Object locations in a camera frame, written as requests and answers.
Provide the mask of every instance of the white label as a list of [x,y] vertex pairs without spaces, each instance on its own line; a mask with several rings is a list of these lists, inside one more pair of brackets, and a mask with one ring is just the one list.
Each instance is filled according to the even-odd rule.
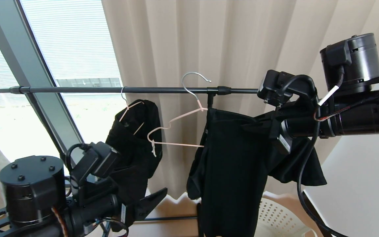
[[127,208],[124,204],[121,206],[121,222],[125,224],[125,214],[127,212]]
[[289,146],[289,143],[283,138],[283,136],[281,134],[279,135],[279,140],[281,141],[283,146],[285,146],[286,150],[290,151],[291,147]]

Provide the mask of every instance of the white cable connector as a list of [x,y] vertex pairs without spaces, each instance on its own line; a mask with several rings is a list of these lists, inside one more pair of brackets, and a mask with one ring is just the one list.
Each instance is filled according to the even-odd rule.
[[321,100],[320,102],[318,102],[318,106],[322,106],[322,104],[324,104],[325,101],[327,101],[329,99],[330,96],[332,96],[336,90],[338,90],[338,86],[334,86]]

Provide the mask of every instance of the white wall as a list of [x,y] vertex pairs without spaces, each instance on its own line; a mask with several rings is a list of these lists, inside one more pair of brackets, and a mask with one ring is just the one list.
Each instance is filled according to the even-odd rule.
[[306,192],[325,222],[350,237],[379,236],[379,135],[341,138],[322,169],[328,185]]

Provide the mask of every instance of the clothing rack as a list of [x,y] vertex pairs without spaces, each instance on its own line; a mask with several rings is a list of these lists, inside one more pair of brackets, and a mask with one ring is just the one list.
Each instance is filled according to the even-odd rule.
[[[227,95],[232,93],[255,94],[258,89],[243,89],[231,87],[190,87],[187,88],[193,93],[205,93],[207,97],[207,108],[213,107],[213,100],[216,95]],[[10,87],[0,89],[0,93],[13,93],[25,94],[30,104],[36,111],[37,116],[42,121],[43,126],[54,142],[55,147],[59,151],[60,158],[64,160],[64,154],[61,145],[58,143],[55,134],[52,132],[49,122],[46,120],[43,111],[40,109],[38,101],[34,93],[188,93],[183,87]],[[197,219],[198,236],[203,237],[200,219],[201,204],[197,204],[196,216],[177,216],[177,217],[160,217],[160,218],[146,218],[141,222],[158,222],[158,221],[171,221],[171,220],[188,220]],[[110,232],[110,223],[106,225],[101,224],[103,230],[102,237],[108,237]]]

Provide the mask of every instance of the laundry basket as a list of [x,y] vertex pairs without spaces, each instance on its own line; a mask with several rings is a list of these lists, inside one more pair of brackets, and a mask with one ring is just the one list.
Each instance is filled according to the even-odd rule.
[[317,237],[314,230],[305,226],[286,207],[266,198],[261,199],[255,237],[303,237],[308,231],[313,231]]

